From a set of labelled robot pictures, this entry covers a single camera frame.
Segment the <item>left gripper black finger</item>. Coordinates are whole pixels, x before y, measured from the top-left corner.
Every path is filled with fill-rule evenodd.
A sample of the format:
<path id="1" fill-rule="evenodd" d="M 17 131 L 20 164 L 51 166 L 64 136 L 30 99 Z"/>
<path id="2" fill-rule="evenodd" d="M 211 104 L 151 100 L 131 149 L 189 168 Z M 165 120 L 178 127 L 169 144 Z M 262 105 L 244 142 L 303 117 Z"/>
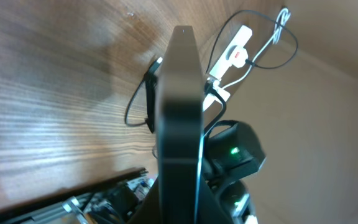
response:
<path id="1" fill-rule="evenodd" d="M 158 177 L 129 223 L 231 223 L 201 173 L 203 72 L 192 26 L 175 26 L 158 76 Z"/>

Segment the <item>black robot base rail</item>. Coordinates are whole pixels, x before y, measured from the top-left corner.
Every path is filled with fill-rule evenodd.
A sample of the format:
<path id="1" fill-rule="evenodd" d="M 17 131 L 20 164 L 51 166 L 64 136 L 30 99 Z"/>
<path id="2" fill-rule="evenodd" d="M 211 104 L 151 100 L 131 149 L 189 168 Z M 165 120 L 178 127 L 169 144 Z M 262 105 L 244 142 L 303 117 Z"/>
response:
<path id="1" fill-rule="evenodd" d="M 0 223 L 127 223 L 154 180 L 144 168 L 0 213 Z"/>

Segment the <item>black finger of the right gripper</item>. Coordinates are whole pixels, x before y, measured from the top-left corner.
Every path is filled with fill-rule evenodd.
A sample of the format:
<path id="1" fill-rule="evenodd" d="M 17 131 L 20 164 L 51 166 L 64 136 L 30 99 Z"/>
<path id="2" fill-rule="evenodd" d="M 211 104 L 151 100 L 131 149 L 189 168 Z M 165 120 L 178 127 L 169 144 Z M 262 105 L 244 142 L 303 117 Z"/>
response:
<path id="1" fill-rule="evenodd" d="M 157 81 L 158 78 L 152 72 L 147 72 L 144 76 L 147 103 L 147 117 L 145 122 L 151 133 L 154 133 L 155 131 L 155 91 Z"/>

